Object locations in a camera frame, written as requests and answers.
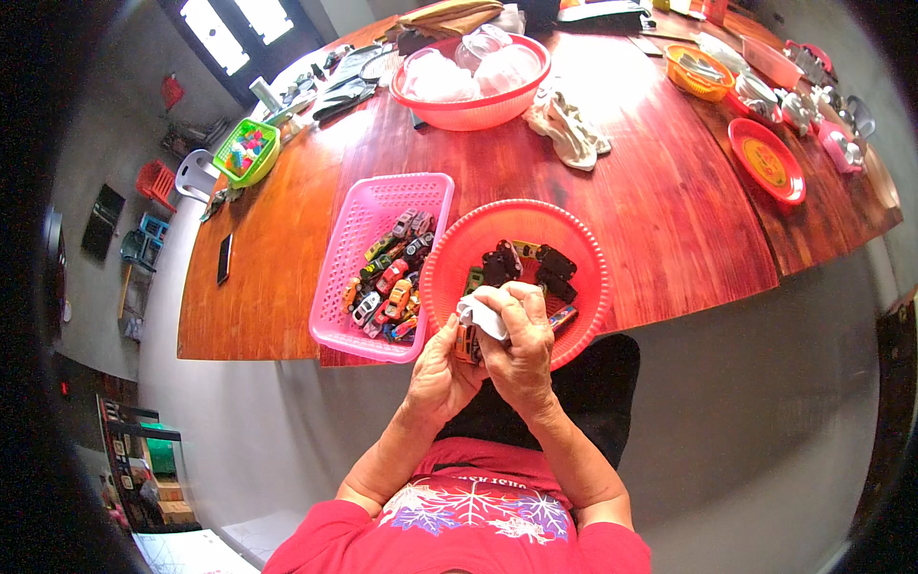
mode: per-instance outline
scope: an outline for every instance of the pink basket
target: pink basket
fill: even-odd
[[[408,363],[420,355],[427,331],[427,313],[418,315],[414,343],[389,343],[371,339],[341,312],[341,293],[351,277],[366,266],[366,249],[387,231],[407,208],[437,214],[433,244],[446,229],[453,203],[453,179],[447,174],[382,175],[355,183],[331,233],[325,261],[319,272],[316,297],[309,313],[309,332],[319,343],[337,351],[387,363]]]

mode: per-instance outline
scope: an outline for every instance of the clear plastic cup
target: clear plastic cup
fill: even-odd
[[[493,24],[482,24],[471,34],[463,36],[453,57],[460,68],[475,73],[485,56],[512,43],[513,38],[507,32]]]

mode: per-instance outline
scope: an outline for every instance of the orange plastic basket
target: orange plastic basket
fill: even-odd
[[[704,58],[714,70],[723,74],[720,82],[714,82],[707,78],[702,78],[696,73],[692,73],[685,66],[679,63],[682,54],[688,54],[696,59]],[[722,63],[714,60],[711,56],[701,50],[683,46],[681,44],[670,44],[666,47],[666,75],[673,81],[673,84],[679,86],[693,96],[700,97],[709,102],[719,102],[727,95],[727,92],[736,83],[736,78],[730,70]]]
[[[577,290],[578,314],[554,339],[552,370],[566,364],[587,348],[609,315],[612,288],[606,259],[593,234],[579,219],[542,201],[504,199],[482,206],[456,221],[442,236],[420,272],[420,302],[438,331],[456,309],[463,294],[469,268],[481,265],[481,255],[494,250],[502,239],[536,244],[548,243],[577,264],[571,287]],[[535,283],[539,264],[521,259],[520,281]],[[549,295],[549,315],[565,303]]]

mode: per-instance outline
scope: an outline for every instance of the plastic chair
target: plastic chair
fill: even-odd
[[[175,190],[185,197],[207,203],[219,175],[217,168],[211,166],[213,161],[213,154],[207,150],[194,150],[186,155],[175,174]]]
[[[137,191],[144,197],[162,203],[172,213],[175,206],[169,203],[169,192],[175,187],[175,174],[169,171],[165,163],[153,160],[140,168],[137,174]]]
[[[877,122],[874,120],[873,114],[870,113],[870,108],[861,98],[849,96],[845,108],[855,117],[857,133],[865,140],[877,130]]]
[[[159,257],[162,244],[141,230],[125,233],[121,240],[121,259],[134,264],[150,273],[156,273],[156,259]]]
[[[162,246],[162,240],[166,231],[169,229],[169,224],[160,219],[154,218],[149,213],[143,214],[143,219],[140,220],[140,230],[146,233],[146,235]]]

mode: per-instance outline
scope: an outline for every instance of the wrinkled hand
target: wrinkled hand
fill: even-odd
[[[500,289],[482,286],[475,298],[488,305],[507,325],[510,346],[476,330],[487,372],[500,396],[523,419],[553,404],[552,347],[554,333],[545,313],[545,297],[535,285],[510,281]]]
[[[453,355],[459,320],[450,315],[446,326],[424,345],[411,373],[405,407],[441,428],[481,389],[483,368],[463,363]]]

